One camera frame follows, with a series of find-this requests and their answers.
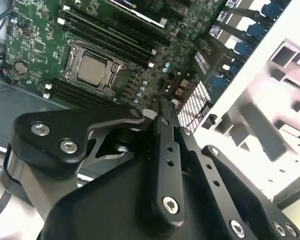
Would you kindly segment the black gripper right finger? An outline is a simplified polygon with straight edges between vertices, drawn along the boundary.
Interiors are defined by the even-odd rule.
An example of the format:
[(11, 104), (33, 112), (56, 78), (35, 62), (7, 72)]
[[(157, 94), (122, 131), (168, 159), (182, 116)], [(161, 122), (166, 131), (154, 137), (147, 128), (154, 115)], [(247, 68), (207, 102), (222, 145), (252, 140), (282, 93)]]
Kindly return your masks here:
[(175, 136), (186, 163), (206, 182), (226, 234), (235, 240), (300, 240), (299, 229), (218, 148), (200, 148), (184, 127)]

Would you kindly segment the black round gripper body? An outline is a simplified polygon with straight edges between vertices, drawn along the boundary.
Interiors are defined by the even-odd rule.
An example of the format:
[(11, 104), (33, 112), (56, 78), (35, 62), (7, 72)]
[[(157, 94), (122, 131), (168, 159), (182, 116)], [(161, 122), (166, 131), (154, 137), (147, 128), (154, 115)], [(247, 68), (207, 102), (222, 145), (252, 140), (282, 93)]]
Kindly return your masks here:
[(63, 193), (9, 148), (4, 160), (38, 212), (40, 240), (228, 240), (230, 195), (212, 159), (185, 128), (174, 140), (157, 136), (155, 155), (123, 163), (80, 188)]

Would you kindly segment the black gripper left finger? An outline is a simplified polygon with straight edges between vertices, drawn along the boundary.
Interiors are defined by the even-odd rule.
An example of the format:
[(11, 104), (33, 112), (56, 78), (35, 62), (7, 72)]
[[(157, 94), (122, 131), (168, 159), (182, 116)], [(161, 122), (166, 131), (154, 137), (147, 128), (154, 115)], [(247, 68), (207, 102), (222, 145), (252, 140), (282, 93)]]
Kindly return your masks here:
[(14, 121), (11, 148), (67, 193), (130, 160), (153, 158), (157, 136), (172, 142), (179, 127), (166, 99), (159, 100), (154, 119), (128, 104), (33, 112)]

